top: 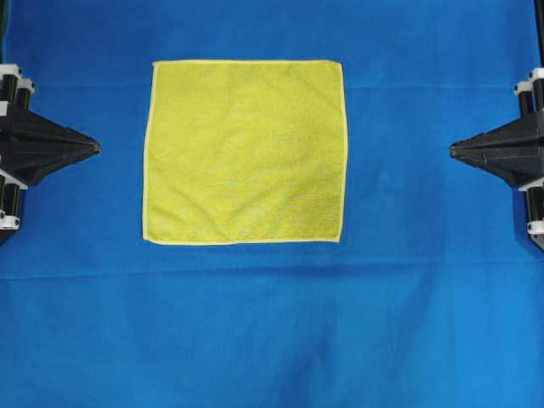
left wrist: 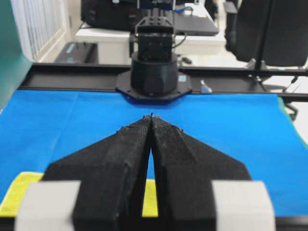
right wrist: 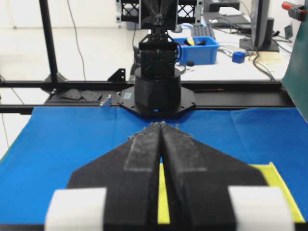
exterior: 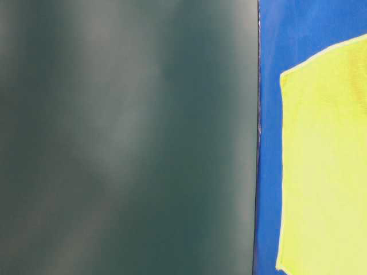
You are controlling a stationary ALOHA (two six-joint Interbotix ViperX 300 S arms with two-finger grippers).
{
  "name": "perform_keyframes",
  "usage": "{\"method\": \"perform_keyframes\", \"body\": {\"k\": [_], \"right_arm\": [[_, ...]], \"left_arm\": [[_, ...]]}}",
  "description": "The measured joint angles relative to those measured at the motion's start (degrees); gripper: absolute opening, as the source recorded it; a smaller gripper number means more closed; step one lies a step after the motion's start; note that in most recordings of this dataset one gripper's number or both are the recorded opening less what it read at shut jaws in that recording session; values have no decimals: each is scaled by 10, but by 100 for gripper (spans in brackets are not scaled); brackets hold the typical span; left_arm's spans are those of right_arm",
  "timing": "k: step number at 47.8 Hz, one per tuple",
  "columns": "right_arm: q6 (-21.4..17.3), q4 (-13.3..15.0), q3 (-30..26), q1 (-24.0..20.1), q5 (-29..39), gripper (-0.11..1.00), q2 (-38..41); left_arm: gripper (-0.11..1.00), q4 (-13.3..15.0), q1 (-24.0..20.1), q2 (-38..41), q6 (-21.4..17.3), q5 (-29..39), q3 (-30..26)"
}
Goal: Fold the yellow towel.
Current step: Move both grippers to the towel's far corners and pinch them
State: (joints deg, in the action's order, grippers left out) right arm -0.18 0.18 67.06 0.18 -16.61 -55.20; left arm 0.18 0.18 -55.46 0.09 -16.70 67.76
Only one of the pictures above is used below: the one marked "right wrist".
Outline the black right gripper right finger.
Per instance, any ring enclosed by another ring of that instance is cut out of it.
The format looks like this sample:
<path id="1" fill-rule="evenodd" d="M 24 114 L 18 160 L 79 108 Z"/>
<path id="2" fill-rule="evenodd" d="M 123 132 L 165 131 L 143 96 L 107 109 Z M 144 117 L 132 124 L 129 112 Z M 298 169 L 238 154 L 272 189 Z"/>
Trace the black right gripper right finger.
<path id="1" fill-rule="evenodd" d="M 161 124 L 164 161 L 190 231 L 293 231 L 283 193 L 261 171 Z"/>

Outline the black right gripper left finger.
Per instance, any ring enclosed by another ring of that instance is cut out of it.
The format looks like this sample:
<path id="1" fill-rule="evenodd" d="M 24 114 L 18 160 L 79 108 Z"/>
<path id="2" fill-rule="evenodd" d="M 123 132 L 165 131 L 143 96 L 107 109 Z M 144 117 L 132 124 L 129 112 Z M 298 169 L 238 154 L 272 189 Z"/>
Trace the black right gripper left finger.
<path id="1" fill-rule="evenodd" d="M 146 231 L 157 222 L 160 125 L 76 169 L 55 190 L 48 231 Z"/>

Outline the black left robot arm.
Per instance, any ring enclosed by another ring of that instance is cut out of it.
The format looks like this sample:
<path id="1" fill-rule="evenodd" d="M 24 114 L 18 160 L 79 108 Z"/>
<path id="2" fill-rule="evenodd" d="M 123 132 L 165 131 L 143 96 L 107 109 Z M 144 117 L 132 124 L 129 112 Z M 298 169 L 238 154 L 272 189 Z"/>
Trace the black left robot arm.
<path id="1" fill-rule="evenodd" d="M 172 117 L 195 107 L 192 90 L 181 85 L 175 67 L 183 55 L 168 31 L 199 21 L 195 0 L 118 0 L 118 22 L 133 22 L 150 30 L 139 42 L 140 67 L 134 85 L 122 90 L 119 105 L 144 117 Z"/>

